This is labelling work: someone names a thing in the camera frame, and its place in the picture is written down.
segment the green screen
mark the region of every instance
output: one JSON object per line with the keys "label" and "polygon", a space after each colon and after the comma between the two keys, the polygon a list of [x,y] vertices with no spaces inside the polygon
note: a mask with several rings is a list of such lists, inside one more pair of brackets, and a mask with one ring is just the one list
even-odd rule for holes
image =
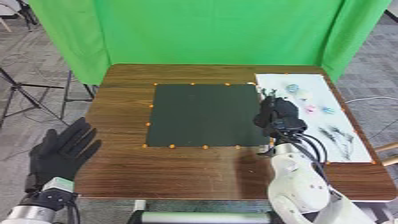
{"label": "green screen", "polygon": [[30,0],[85,84],[117,63],[318,65],[335,81],[389,2]]}

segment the cable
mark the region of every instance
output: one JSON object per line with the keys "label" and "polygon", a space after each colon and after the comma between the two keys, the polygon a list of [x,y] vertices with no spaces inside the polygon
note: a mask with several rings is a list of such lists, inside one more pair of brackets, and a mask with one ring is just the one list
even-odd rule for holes
{"label": "cable", "polygon": [[312,150],[314,150],[316,161],[319,162],[319,150],[318,150],[318,147],[316,147],[314,143],[312,143],[311,140],[309,140],[303,136],[300,136],[300,135],[298,135],[298,139],[303,140],[303,142],[307,142],[307,144],[309,144],[309,146],[311,146],[311,148],[312,148]]}
{"label": "cable", "polygon": [[382,132],[385,131],[385,129],[392,126],[392,124],[398,122],[398,119],[387,124],[387,126],[383,127],[383,129],[376,132],[376,134],[369,137],[369,140],[382,134]]}
{"label": "cable", "polygon": [[319,139],[314,138],[312,135],[307,135],[307,134],[298,134],[298,135],[305,136],[307,138],[311,138],[311,139],[316,141],[316,143],[318,143],[318,145],[319,145],[319,148],[321,148],[321,151],[323,151],[325,163],[327,163],[327,157],[328,157],[328,154],[327,154],[327,147],[325,147],[325,145],[323,145]]}
{"label": "cable", "polygon": [[5,162],[10,158],[14,158],[17,155],[21,155],[23,153],[30,152],[32,149],[21,151],[21,152],[16,152],[14,154],[10,154],[5,158],[0,159],[0,162]]}
{"label": "cable", "polygon": [[351,102],[364,101],[364,100],[375,100],[375,99],[396,100],[398,101],[398,98],[394,98],[394,97],[375,96],[375,97],[367,97],[367,98],[359,98],[359,99],[348,100],[344,103],[351,103]]}

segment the black cable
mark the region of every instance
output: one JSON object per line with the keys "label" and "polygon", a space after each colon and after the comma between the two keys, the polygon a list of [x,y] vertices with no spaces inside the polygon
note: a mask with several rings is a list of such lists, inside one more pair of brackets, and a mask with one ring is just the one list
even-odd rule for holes
{"label": "black cable", "polygon": [[323,160],[323,163],[327,163],[327,157],[328,157],[328,155],[327,155],[327,147],[325,147],[325,145],[321,144],[321,142],[319,142],[319,139],[318,138],[314,138],[314,136],[312,135],[305,135],[305,134],[298,134],[300,136],[303,136],[303,138],[307,137],[307,138],[311,138],[314,141],[316,141],[316,143],[318,143],[318,145],[319,145],[319,148],[321,148],[321,151],[323,151],[323,157],[325,157],[325,160]]}
{"label": "black cable", "polygon": [[387,124],[387,126],[383,127],[383,129],[376,132],[376,134],[369,137],[369,140],[382,134],[382,132],[385,131],[385,129],[392,126],[392,124],[398,122],[398,119]]}
{"label": "black cable", "polygon": [[67,203],[67,224],[80,224],[80,212],[74,201]]}
{"label": "black cable", "polygon": [[311,148],[312,148],[312,150],[314,150],[316,160],[318,160],[318,162],[319,162],[319,150],[318,150],[318,147],[316,147],[314,143],[312,143],[311,140],[309,140],[303,136],[300,136],[300,135],[298,135],[298,139],[303,140],[303,142],[307,142],[307,144],[309,144],[309,146],[311,146]]}

